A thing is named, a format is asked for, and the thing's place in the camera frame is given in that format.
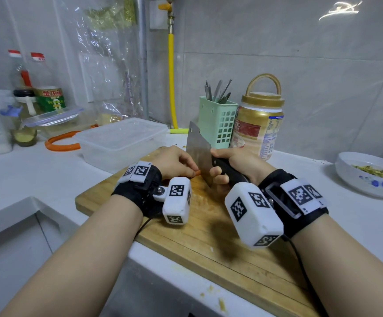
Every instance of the clear plastic bag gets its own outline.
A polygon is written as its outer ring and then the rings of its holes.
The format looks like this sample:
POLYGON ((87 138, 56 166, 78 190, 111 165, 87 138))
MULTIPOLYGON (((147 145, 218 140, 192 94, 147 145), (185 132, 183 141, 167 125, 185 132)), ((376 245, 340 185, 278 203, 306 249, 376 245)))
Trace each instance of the clear plastic bag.
POLYGON ((98 113, 142 117, 133 0, 58 0, 62 24, 98 113))

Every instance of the black wristband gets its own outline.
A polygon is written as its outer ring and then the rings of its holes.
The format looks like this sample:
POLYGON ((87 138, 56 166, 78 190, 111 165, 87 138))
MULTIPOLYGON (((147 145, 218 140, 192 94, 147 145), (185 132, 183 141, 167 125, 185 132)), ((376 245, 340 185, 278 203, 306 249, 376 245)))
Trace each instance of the black wristband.
POLYGON ((140 208, 145 217, 155 218, 162 213, 164 203, 156 201, 152 195, 161 184, 162 174, 158 168, 152 165, 144 183, 133 181, 120 183, 111 195, 117 194, 126 197, 140 208))
POLYGON ((287 173, 283 169, 277 169, 270 173, 258 186, 259 189, 263 192, 264 196, 273 202, 273 208, 277 213, 278 217, 281 219, 284 224, 284 235, 291 238, 296 233, 298 233, 301 229, 305 228, 316 219, 321 217, 324 213, 328 213, 327 208, 318 208, 307 215, 301 215, 299 218, 294 219, 289 213, 287 213, 278 203, 276 203, 272 197, 266 193, 265 189, 271 185, 272 183, 277 183, 278 186, 272 187, 271 192, 275 194, 275 196, 284 203, 292 212, 301 213, 300 209, 297 205, 292 201, 292 199, 287 195, 287 193, 279 187, 283 183, 290 181, 292 179, 296 179, 296 177, 292 174, 287 173))

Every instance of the gray pipe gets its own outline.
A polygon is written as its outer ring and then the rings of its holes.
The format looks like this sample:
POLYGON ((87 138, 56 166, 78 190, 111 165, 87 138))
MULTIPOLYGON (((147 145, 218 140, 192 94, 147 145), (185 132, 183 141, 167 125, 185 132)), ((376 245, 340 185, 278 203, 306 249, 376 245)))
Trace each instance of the gray pipe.
POLYGON ((149 95, 147 89, 146 10, 145 0, 136 0, 137 26, 139 29, 140 96, 143 118, 149 119, 149 95))

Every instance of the knife handle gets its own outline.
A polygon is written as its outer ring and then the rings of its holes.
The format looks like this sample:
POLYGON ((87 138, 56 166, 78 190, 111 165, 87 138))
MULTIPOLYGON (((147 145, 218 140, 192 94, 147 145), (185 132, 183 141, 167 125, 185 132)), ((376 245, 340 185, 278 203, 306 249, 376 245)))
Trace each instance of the knife handle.
POLYGON ((221 167, 221 175, 227 175, 230 178, 228 185, 232 188, 236 183, 239 182, 249 182, 249 179, 242 173, 235 170, 231 165, 228 159, 225 158, 215 158, 212 156, 212 166, 221 167))

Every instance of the bowl with blue flower pattern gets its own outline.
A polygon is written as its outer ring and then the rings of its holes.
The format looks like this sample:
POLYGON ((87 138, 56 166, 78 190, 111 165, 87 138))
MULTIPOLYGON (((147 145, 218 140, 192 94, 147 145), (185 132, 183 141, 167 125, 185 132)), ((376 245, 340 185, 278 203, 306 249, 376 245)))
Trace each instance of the bowl with blue flower pattern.
POLYGON ((347 184, 366 194, 383 198, 383 178, 360 170, 355 166, 371 166, 375 170, 383 170, 383 159, 374 155, 357 152, 338 154, 335 169, 347 184))

